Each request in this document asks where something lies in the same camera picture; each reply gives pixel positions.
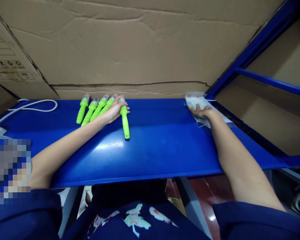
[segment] dark blue sleeve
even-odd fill
[[[0,240],[59,239],[60,196],[49,189],[21,193],[0,209]]]
[[[244,202],[213,206],[222,240],[300,239],[300,218]]]

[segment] pixelated blur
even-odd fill
[[[30,193],[30,147],[30,139],[0,139],[0,209]]]

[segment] dark blue shirt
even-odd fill
[[[0,209],[0,239],[59,239],[60,197],[48,189]],[[243,202],[213,207],[221,239],[300,239],[300,218]],[[62,239],[208,240],[173,204],[134,201],[118,208],[92,202]]]

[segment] blue shelf surface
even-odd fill
[[[16,107],[30,102],[20,102]],[[53,112],[20,110],[0,126],[15,139],[31,139],[31,157],[80,127],[80,100],[57,100]],[[105,126],[54,174],[51,187],[222,173],[211,130],[197,127],[184,99],[128,99],[130,139],[121,118]],[[52,102],[34,105],[51,109]],[[287,167],[239,128],[231,130],[263,169]]]

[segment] hand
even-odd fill
[[[122,95],[116,97],[114,99],[113,104],[111,107],[104,113],[102,116],[107,119],[107,124],[112,123],[114,120],[116,120],[120,116],[120,108],[124,105],[128,105],[126,102],[118,103],[118,100],[123,97]]]
[[[197,117],[207,117],[208,115],[210,115],[211,113],[218,113],[217,111],[213,110],[212,106],[208,105],[205,106],[204,109],[200,108],[199,103],[196,105],[196,110],[194,110],[192,105],[189,105],[189,110],[190,112]]]

